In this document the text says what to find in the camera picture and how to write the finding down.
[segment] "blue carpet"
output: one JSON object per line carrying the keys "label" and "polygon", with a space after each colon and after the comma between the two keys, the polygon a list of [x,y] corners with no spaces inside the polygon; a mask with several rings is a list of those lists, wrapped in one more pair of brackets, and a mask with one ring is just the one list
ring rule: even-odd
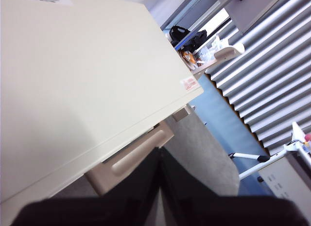
{"label": "blue carpet", "polygon": [[[226,152],[240,152],[256,155],[265,155],[265,152],[256,139],[250,134],[234,111],[223,99],[214,85],[206,76],[199,79],[204,93],[190,105],[196,106],[199,118],[207,123],[206,127],[218,140]],[[258,164],[256,160],[235,158],[234,162],[239,170],[243,172]],[[253,174],[241,181],[239,195],[273,195],[267,185],[257,181],[258,173]]]}

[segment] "chair wheel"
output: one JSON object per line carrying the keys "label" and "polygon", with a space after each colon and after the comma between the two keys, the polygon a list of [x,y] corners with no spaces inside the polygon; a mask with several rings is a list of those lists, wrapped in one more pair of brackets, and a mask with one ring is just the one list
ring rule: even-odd
{"label": "chair wheel", "polygon": [[259,176],[259,177],[257,177],[257,181],[261,183],[261,182],[263,182],[264,180],[263,180],[263,178],[262,178],[261,176]]}

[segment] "gray carpet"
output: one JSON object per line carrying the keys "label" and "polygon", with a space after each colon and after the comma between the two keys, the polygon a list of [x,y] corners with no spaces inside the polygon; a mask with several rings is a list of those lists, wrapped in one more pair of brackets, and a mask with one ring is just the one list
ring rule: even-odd
{"label": "gray carpet", "polygon": [[[198,116],[192,112],[179,122],[175,122],[172,117],[168,117],[166,122],[175,136],[165,147],[178,162],[217,194],[237,195],[240,184],[238,170]],[[88,196],[97,194],[82,176],[54,197]],[[169,209],[160,192],[145,225],[176,225],[168,212]]]}

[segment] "desk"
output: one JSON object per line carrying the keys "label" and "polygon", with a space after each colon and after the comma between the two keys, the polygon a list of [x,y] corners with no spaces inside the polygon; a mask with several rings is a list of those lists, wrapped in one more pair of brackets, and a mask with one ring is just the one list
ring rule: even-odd
{"label": "desk", "polygon": [[1,225],[203,92],[147,9],[1,0]]}

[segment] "wall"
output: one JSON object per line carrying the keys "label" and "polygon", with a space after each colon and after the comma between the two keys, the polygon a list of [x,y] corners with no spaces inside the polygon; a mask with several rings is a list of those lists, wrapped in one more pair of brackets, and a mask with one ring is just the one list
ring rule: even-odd
{"label": "wall", "polygon": [[161,26],[184,0],[127,0],[145,4],[159,26]]}

